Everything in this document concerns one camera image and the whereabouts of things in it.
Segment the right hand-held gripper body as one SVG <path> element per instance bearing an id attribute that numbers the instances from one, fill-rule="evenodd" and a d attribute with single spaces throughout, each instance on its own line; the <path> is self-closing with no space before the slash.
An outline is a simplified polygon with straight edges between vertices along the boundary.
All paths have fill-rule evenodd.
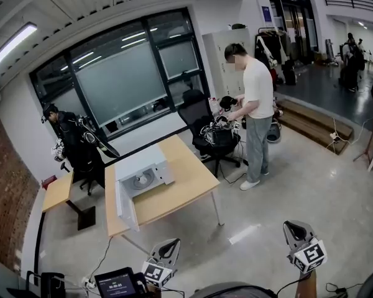
<path id="1" fill-rule="evenodd" d="M 289 254 L 291 264 L 302 274 L 307 274 L 326 263 L 326 248 L 323 240 L 312 239 L 305 247 Z"/>

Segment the tripod stand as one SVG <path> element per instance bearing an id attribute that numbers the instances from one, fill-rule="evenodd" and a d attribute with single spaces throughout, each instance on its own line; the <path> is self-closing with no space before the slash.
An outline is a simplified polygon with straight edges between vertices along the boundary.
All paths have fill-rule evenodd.
<path id="1" fill-rule="evenodd" d="M 365 149 L 363 150 L 362 153 L 360 153 L 359 155 L 357 155 L 352 160 L 353 162 L 356 162 L 357 160 L 359 160 L 360 158 L 363 158 L 365 156 L 367 158 L 367 164 L 369 165 L 371 163 L 371 161 L 372 161 L 372 155 L 371 155 L 372 141 L 373 141 L 373 126 L 371 128 L 369 140 L 367 142 L 367 145 L 366 145 Z"/>

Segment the large wooden table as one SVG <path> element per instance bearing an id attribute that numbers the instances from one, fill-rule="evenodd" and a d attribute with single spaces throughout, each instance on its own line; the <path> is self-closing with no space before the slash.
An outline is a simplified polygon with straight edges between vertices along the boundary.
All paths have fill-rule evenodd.
<path id="1" fill-rule="evenodd" d="M 138 224 L 147 225 L 155 222 L 210 194 L 218 225 L 223 226 L 224 220 L 217 190 L 218 179 L 193 154 L 178 135 L 160 141 L 159 147 L 169 161 L 175 182 L 168 186 L 156 187 L 137 197 L 135 209 Z M 119 235 L 147 254 L 147 250 L 125 236 L 130 228 L 117 215 L 115 178 L 115 165 L 112 164 L 105 169 L 105 209 L 108 236 Z"/>

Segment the small wooden table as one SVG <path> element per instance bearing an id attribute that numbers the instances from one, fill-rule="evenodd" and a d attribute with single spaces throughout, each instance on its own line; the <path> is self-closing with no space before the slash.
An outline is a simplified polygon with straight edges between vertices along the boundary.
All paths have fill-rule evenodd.
<path id="1" fill-rule="evenodd" d="M 78 231 L 80 231 L 96 224 L 96 207 L 92 206 L 85 210 L 81 210 L 70 200 L 73 177 L 74 172 L 71 171 L 48 185 L 45 192 L 42 212 L 46 213 L 48 210 L 51 210 L 60 204 L 67 204 L 77 213 Z"/>

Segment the black mesh office chair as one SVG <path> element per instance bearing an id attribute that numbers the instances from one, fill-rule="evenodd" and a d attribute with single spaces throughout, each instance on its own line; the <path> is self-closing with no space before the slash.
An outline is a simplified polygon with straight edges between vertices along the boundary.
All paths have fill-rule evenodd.
<path id="1" fill-rule="evenodd" d="M 231 156 L 239 143 L 234 142 L 227 146 L 212 147 L 200 135 L 200 130 L 215 120 L 208 98 L 198 89 L 185 91 L 182 98 L 183 103 L 178 107 L 177 111 L 192 134 L 192 145 L 203 158 L 202 162 L 215 162 L 214 176 L 218 175 L 222 161 L 227 161 L 235 164 L 236 167 L 240 167 L 241 162 Z"/>

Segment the black framed window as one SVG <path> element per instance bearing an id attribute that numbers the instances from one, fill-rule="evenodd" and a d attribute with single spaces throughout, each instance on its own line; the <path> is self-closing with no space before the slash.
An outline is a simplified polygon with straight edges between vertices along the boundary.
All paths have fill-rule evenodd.
<path id="1" fill-rule="evenodd" d="M 30 74 L 41 105 L 88 119 L 112 140 L 210 94 L 187 8 L 140 17 L 61 51 Z"/>

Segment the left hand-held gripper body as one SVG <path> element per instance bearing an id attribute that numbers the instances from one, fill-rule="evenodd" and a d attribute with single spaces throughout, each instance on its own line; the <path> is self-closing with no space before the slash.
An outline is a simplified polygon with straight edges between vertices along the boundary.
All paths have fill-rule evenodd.
<path id="1" fill-rule="evenodd" d="M 174 277 L 175 272 L 177 271 L 174 268 L 176 260 L 176 256 L 171 256 L 170 258 L 148 257 L 142 265 L 142 274 L 144 275 L 147 284 L 157 288 L 164 287 L 164 285 Z"/>

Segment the long ceiling light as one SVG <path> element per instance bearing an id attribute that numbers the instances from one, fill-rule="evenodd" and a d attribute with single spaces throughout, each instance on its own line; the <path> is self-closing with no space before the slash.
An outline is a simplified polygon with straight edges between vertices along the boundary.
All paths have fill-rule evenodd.
<path id="1" fill-rule="evenodd" d="M 31 22 L 21 27 L 1 48 L 0 63 L 25 39 L 37 31 L 37 26 Z"/>

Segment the person's right forearm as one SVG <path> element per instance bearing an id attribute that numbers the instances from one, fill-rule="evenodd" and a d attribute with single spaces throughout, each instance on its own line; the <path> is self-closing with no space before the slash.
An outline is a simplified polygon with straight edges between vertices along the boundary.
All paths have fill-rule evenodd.
<path id="1" fill-rule="evenodd" d="M 317 298 L 316 271 L 301 274 L 297 285 L 295 298 Z"/>

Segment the black suitcase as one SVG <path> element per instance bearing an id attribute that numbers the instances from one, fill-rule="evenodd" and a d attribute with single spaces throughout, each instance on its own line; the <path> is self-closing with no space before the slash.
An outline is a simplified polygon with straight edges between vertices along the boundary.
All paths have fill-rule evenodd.
<path id="1" fill-rule="evenodd" d="M 297 76 L 294 71 L 295 62 L 292 59 L 285 61 L 281 65 L 284 81 L 286 85 L 294 86 L 297 83 Z"/>

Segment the clothes rack with coats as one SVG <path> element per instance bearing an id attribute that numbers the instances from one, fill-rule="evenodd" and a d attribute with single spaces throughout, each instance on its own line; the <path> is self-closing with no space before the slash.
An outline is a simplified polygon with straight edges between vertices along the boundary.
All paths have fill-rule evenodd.
<path id="1" fill-rule="evenodd" d="M 276 84 L 284 84 L 283 68 L 291 60 L 291 41 L 282 28 L 260 27 L 255 36 L 255 56 L 263 60 Z"/>

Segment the white microwave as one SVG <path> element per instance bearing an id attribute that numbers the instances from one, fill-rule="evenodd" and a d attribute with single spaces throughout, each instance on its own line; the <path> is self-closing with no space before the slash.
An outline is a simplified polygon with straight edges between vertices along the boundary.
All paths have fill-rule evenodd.
<path id="1" fill-rule="evenodd" d="M 163 184 L 174 182 L 172 170 L 158 144 L 152 145 L 115 164 L 115 196 L 118 217 L 131 230 L 139 224 L 134 198 Z"/>

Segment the white lockers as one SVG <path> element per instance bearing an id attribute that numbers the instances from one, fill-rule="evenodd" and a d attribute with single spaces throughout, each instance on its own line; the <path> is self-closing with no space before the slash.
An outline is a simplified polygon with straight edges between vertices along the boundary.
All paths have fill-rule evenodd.
<path id="1" fill-rule="evenodd" d="M 225 30 L 202 35 L 206 55 L 213 80 L 213 88 L 217 98 L 236 97 L 244 94 L 243 72 L 226 63 L 225 48 L 231 43 L 242 45 L 250 53 L 252 51 L 249 31 L 245 29 Z"/>

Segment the black headset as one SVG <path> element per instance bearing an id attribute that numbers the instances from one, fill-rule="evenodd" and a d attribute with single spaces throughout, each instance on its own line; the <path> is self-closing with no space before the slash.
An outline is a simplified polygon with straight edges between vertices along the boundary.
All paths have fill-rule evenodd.
<path id="1" fill-rule="evenodd" d="M 238 104 L 237 99 L 231 97 L 231 96 L 224 96 L 220 102 L 220 107 L 225 111 L 230 111 L 232 106 L 236 106 Z"/>

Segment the black display device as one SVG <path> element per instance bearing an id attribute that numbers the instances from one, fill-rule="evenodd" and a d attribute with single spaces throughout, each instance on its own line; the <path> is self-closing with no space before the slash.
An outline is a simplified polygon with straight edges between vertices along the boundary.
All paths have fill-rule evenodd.
<path id="1" fill-rule="evenodd" d="M 133 271 L 126 267 L 94 276 L 101 298 L 125 298 L 136 294 Z"/>

